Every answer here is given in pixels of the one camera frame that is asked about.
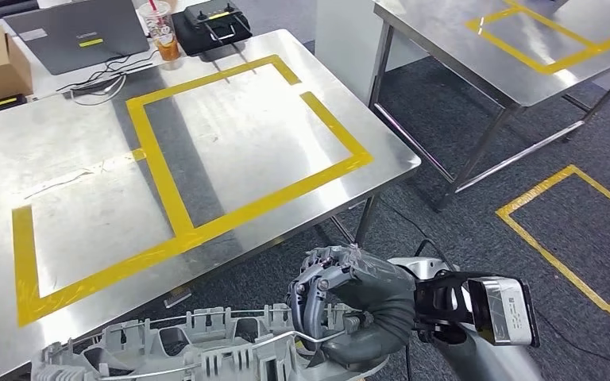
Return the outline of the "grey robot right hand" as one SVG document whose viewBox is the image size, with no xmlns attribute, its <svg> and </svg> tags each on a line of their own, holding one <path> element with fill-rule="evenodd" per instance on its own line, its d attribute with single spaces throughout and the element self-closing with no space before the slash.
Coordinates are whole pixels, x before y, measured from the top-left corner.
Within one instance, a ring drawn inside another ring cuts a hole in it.
<svg viewBox="0 0 610 381">
<path fill-rule="evenodd" d="M 323 334 L 329 293 L 370 322 L 339 344 L 377 344 L 389 352 L 408 341 L 415 319 L 415 281 L 407 271 L 356 246 L 328 246 L 306 252 L 299 275 L 288 287 L 294 328 L 312 338 Z"/>
</svg>

